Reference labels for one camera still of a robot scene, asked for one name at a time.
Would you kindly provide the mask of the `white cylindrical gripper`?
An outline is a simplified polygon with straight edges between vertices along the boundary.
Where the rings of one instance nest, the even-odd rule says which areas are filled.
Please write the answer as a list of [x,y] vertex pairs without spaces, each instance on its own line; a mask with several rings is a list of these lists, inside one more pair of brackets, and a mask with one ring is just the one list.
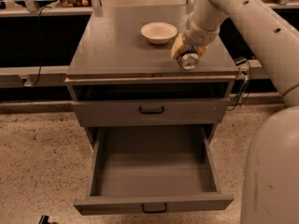
[[211,44],[219,33],[220,28],[207,30],[199,26],[191,14],[186,21],[185,31],[179,34],[171,48],[171,58],[176,60],[186,52],[190,45],[196,46],[197,52],[203,56],[207,51],[207,45]]

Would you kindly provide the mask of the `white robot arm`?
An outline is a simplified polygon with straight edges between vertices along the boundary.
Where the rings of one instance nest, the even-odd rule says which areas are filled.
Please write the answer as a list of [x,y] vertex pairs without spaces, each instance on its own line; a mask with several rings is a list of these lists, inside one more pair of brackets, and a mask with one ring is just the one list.
[[250,140],[239,224],[299,224],[299,33],[261,0],[199,0],[171,57],[185,70],[196,66],[225,19],[282,100]]

